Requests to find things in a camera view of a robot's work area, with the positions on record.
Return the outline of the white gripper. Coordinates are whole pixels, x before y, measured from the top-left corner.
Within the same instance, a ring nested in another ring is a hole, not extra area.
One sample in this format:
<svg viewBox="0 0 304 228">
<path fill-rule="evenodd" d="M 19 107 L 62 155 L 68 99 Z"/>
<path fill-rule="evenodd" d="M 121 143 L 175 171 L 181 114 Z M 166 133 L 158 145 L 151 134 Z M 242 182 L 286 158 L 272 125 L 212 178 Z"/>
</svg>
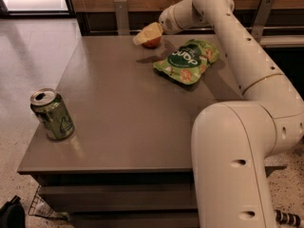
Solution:
<svg viewBox="0 0 304 228">
<path fill-rule="evenodd" d="M 156 38 L 158 36 L 162 37 L 163 32 L 165 34 L 178 33 L 179 27 L 175 21 L 173 6 L 170 6 L 161 13 L 159 23 L 154 22 L 144 27 L 142 31 L 133 38 L 133 43 L 137 46 L 142 45 L 149 38 Z"/>
</svg>

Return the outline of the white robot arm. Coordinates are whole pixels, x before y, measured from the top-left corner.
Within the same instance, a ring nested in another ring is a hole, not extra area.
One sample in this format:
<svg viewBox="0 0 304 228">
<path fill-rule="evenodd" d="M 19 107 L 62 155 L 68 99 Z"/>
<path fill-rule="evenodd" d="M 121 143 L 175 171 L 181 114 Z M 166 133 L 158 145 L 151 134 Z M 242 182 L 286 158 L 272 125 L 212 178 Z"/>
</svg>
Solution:
<svg viewBox="0 0 304 228">
<path fill-rule="evenodd" d="M 206 22 L 213 26 L 242 100 L 212 104 L 196 118 L 191 155 L 201 228 L 276 228 L 267 157 L 303 137 L 304 102 L 233 14 L 233 0 L 183 0 L 165 9 L 145 44 Z"/>
</svg>

